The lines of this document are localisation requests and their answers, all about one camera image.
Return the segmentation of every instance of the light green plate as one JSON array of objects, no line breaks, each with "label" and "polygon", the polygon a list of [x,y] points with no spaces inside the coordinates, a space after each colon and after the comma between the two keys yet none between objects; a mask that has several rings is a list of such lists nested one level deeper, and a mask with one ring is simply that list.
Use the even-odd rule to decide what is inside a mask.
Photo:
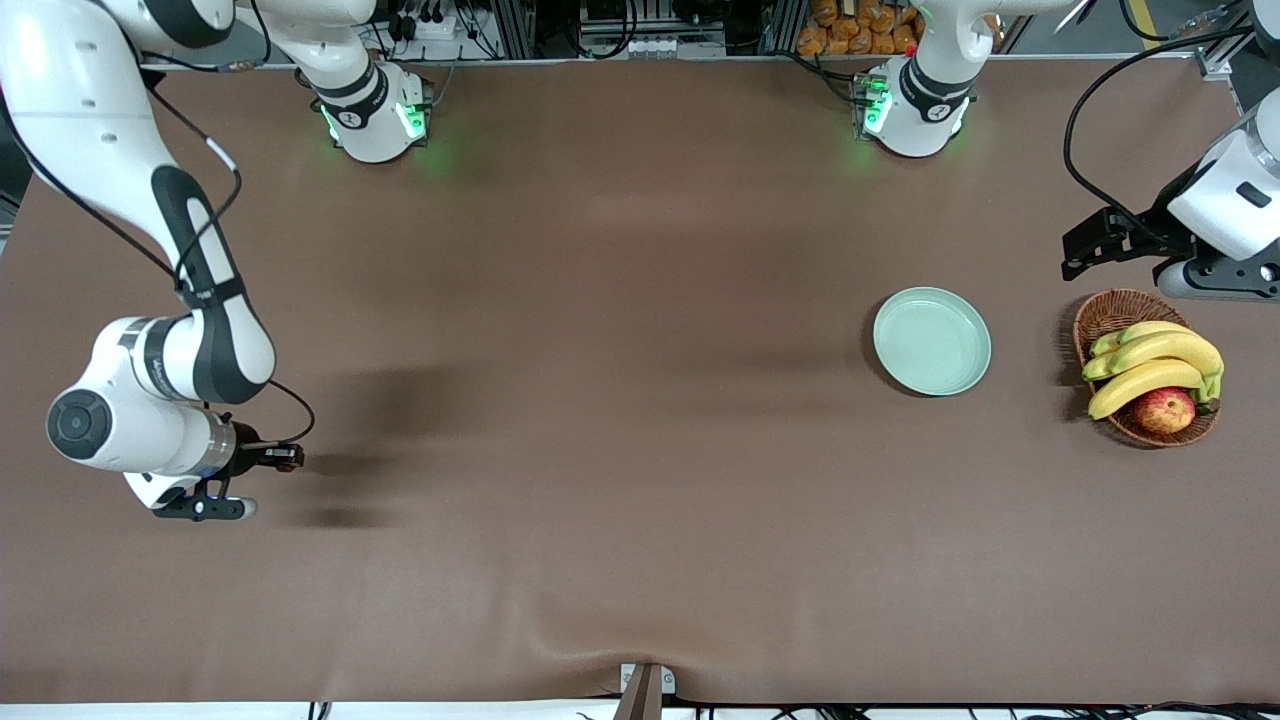
[{"label": "light green plate", "polygon": [[963,297],[913,287],[876,314],[876,354],[893,379],[924,395],[972,388],[991,364],[991,333]]}]

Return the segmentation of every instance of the red apple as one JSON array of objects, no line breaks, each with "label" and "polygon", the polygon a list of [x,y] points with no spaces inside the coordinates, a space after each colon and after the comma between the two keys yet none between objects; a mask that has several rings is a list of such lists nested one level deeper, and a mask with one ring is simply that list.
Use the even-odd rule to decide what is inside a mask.
[{"label": "red apple", "polygon": [[1169,436],[1192,424],[1196,402],[1183,388],[1162,387],[1135,400],[1133,416],[1143,429]]}]

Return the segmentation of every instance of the white robotic arm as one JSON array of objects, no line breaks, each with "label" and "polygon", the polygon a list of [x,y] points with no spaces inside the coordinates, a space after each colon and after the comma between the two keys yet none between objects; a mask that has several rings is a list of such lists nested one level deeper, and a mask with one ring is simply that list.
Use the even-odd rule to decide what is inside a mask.
[{"label": "white robotic arm", "polygon": [[[429,88],[394,63],[375,63],[352,27],[374,0],[257,0],[271,41],[297,63],[320,97],[329,133],[361,163],[393,160],[426,141]],[[259,29],[252,13],[241,20]]]},{"label": "white robotic arm", "polygon": [[[1260,45],[1280,65],[1280,3],[1254,1],[1251,17]],[[1167,260],[1153,275],[1170,297],[1280,300],[1277,158],[1280,90],[1219,137],[1149,210],[1103,208],[1062,236],[1062,279],[1101,263],[1158,256]]]},{"label": "white robotic arm", "polygon": [[992,50],[983,15],[1030,14],[1070,0],[913,0],[924,15],[915,55],[893,58],[869,72],[883,88],[856,110],[859,133],[908,158],[933,155],[960,131],[974,78]]},{"label": "white robotic arm", "polygon": [[233,19],[230,0],[0,0],[0,87],[37,174],[150,234],[170,265],[180,261],[187,305],[184,315],[110,323],[54,401],[49,438],[77,462],[124,473],[157,514],[192,519],[246,518],[252,501],[224,486],[221,497],[187,502],[188,488],[255,464],[301,464],[301,448],[246,448],[260,439],[251,428],[200,406],[253,397],[275,350],[209,200],[160,138],[134,54],[216,42]]}]

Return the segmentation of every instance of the banana bunch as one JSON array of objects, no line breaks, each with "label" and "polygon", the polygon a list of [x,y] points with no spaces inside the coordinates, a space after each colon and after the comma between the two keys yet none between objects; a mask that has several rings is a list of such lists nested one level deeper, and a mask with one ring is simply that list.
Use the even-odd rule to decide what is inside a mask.
[{"label": "banana bunch", "polygon": [[1107,380],[1089,401],[1101,420],[1130,401],[1162,387],[1192,391],[1197,405],[1222,395],[1222,355],[1207,340],[1178,323],[1148,320],[1100,337],[1084,365],[1088,382]]}]

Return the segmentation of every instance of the wicker basket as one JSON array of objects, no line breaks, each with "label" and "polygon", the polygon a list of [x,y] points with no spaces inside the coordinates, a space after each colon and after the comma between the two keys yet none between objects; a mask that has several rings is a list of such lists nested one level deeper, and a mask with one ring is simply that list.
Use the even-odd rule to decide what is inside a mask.
[{"label": "wicker basket", "polygon": [[[1169,320],[1183,327],[1190,327],[1187,318],[1170,307],[1164,300],[1138,290],[1108,290],[1084,301],[1075,313],[1071,324],[1071,337],[1075,342],[1075,356],[1083,368],[1089,361],[1089,347],[1100,337],[1123,331],[1142,320]],[[1089,393],[1098,391],[1100,383],[1087,383]],[[1190,445],[1210,433],[1217,424],[1219,413],[1197,415],[1184,430],[1170,436],[1156,434],[1142,428],[1133,416],[1133,406],[1125,406],[1107,418],[1128,438],[1156,447],[1181,447]]]}]

